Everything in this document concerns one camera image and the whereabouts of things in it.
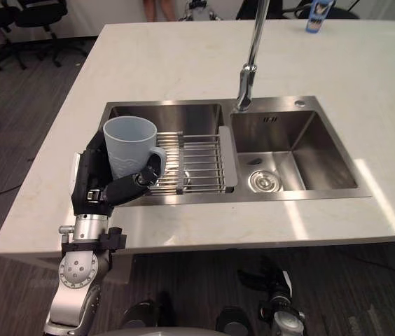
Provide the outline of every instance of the blue bottle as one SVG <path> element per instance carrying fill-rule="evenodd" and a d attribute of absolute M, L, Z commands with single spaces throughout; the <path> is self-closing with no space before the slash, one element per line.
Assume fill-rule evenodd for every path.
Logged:
<path fill-rule="evenodd" d="M 330 11 L 333 0 L 314 0 L 311 5 L 307 23 L 307 32 L 316 34 L 321 29 L 322 22 Z"/>

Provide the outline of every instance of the chrome faucet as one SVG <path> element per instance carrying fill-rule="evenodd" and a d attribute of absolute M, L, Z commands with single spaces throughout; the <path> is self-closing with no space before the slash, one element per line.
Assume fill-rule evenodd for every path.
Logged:
<path fill-rule="evenodd" d="M 252 86 L 254 84 L 254 77 L 256 72 L 255 58 L 260 45 L 261 33 L 263 32 L 263 25 L 268 13 L 269 0 L 259 0 L 258 8 L 256 10 L 254 34 L 252 35 L 251 48 L 249 51 L 249 58 L 247 63 L 242 66 L 240 73 L 240 92 L 238 93 L 235 111 L 245 112 L 251 104 Z"/>

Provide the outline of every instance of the white marble countertop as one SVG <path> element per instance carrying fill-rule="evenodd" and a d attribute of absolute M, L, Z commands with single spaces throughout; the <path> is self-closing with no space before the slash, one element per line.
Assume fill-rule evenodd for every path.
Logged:
<path fill-rule="evenodd" d="M 3 224 L 0 254 L 58 256 L 57 228 L 74 224 L 72 155 L 107 102 L 234 98 L 253 25 L 105 26 Z M 266 22 L 254 97 L 316 96 L 373 196 L 118 208 L 111 224 L 127 234 L 125 253 L 395 240 L 395 22 L 304 28 Z"/>

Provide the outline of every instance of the light blue mug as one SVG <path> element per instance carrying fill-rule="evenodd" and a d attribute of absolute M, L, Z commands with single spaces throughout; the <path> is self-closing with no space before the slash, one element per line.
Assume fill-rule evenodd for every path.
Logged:
<path fill-rule="evenodd" d="M 114 180 L 140 172 L 152 155 L 160 158 L 160 175 L 165 173 L 167 154 L 155 147 L 157 127 L 151 121 L 133 116 L 112 118 L 103 131 Z"/>

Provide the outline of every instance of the drain strainer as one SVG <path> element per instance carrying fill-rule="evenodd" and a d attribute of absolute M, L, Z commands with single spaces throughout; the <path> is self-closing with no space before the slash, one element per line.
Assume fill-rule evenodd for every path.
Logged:
<path fill-rule="evenodd" d="M 282 187 L 280 178 L 267 170 L 254 172 L 249 179 L 249 186 L 255 193 L 272 193 Z"/>

